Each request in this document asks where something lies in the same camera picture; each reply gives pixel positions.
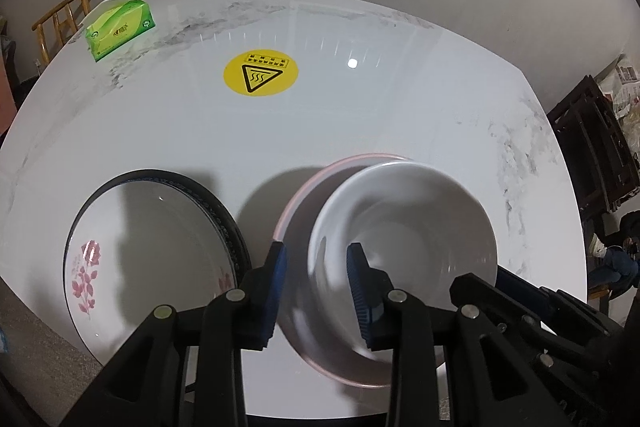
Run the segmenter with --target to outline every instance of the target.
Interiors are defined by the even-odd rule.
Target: triangle warning sign
[[[282,70],[243,64],[242,74],[244,75],[244,83],[246,85],[247,92],[254,92],[268,82],[271,82],[277,76],[280,76],[282,74]]]

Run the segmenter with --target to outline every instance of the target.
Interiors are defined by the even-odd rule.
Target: tissue box
[[[149,5],[130,0],[100,15],[85,31],[91,54],[97,62],[133,37],[155,27]]]

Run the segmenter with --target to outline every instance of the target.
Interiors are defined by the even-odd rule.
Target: round table
[[[319,168],[365,152],[413,158],[478,198],[501,266],[586,298],[572,184],[517,68],[439,26],[359,0],[146,1],[156,27],[99,62],[82,30],[65,45],[0,151],[0,276],[69,342],[82,348],[62,285],[71,223],[97,187],[142,168],[212,190],[259,266],[287,200]],[[292,58],[295,83],[272,96],[230,89],[226,65],[256,49]],[[386,408],[386,389],[318,373],[278,327],[267,349],[242,360],[248,413]]]

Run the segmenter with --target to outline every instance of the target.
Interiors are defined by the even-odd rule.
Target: jeans
[[[604,254],[604,265],[587,274],[587,286],[594,288],[601,284],[618,282],[623,277],[634,279],[638,275],[638,263],[620,247],[609,247]]]

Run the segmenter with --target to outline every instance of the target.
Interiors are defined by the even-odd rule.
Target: chair backrest
[[[32,27],[31,31],[36,32],[36,36],[38,38],[38,44],[40,45],[40,54],[42,55],[42,61],[45,66],[47,66],[52,57],[52,54],[47,47],[47,41],[44,35],[44,23],[49,19],[53,19],[53,29],[56,33],[56,41],[58,42],[58,48],[56,51],[59,51],[62,46],[66,44],[66,42],[73,36],[75,32],[78,31],[78,25],[74,19],[74,13],[71,8],[71,3],[75,0],[63,0],[60,4],[53,7],[46,14],[44,14]],[[89,15],[91,11],[91,7],[89,6],[89,0],[80,0],[80,6],[82,8],[82,12],[84,15]],[[66,18],[60,22],[58,17],[58,13],[64,10],[66,13]]]

